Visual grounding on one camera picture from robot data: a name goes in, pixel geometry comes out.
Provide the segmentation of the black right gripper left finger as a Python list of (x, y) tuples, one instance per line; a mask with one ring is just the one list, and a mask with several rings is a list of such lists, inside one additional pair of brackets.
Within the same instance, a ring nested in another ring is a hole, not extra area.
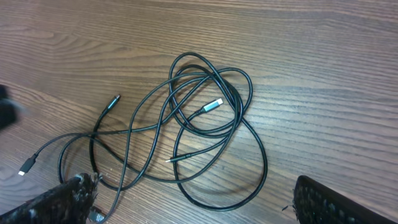
[(99, 174), (77, 174), (1, 215), (1, 224), (85, 223), (97, 196)]

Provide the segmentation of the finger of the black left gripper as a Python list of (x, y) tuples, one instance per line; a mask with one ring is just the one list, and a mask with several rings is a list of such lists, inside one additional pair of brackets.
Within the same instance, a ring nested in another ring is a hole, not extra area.
[(14, 102), (9, 98), (9, 94), (7, 92), (7, 88), (4, 85), (1, 85), (1, 118), (0, 118), (0, 128), (4, 129), (12, 124), (14, 124), (17, 120), (17, 107)]

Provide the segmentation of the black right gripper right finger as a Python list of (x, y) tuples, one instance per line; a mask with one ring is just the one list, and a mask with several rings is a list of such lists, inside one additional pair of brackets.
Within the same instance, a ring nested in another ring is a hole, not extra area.
[(301, 224), (397, 224), (306, 175), (296, 181), (292, 207)]

